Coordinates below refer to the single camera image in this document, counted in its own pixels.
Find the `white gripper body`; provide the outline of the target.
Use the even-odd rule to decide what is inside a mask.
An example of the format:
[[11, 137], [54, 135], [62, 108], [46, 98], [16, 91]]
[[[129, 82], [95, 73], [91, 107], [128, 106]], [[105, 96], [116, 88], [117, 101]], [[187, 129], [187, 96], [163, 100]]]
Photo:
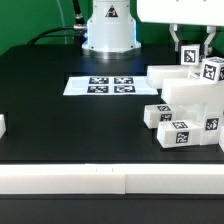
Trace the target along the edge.
[[224, 26], [224, 0], [137, 0], [142, 22]]

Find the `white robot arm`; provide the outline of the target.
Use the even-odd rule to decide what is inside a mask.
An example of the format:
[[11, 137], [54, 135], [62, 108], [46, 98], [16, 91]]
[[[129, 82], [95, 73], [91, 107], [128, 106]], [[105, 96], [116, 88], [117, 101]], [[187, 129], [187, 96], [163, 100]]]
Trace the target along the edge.
[[[224, 0], [137, 0], [137, 16], [141, 22], [169, 24], [175, 50], [179, 45], [176, 34], [179, 25], [207, 26], [209, 36], [204, 43], [207, 53], [216, 28], [224, 27]], [[83, 51], [108, 58], [140, 48], [130, 0], [93, 0]]]

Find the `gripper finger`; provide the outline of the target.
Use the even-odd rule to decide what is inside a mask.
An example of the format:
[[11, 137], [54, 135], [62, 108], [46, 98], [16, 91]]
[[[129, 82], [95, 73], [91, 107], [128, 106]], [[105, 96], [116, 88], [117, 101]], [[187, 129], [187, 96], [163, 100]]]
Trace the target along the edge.
[[174, 41], [174, 49], [176, 52], [181, 51], [181, 46], [183, 45], [181, 27], [178, 24], [170, 24], [169, 32]]
[[205, 38], [204, 43], [202, 44], [202, 54], [204, 57], [209, 56], [212, 53], [212, 42], [216, 37], [217, 34], [217, 27], [216, 26], [207, 26], [206, 27], [207, 36]]

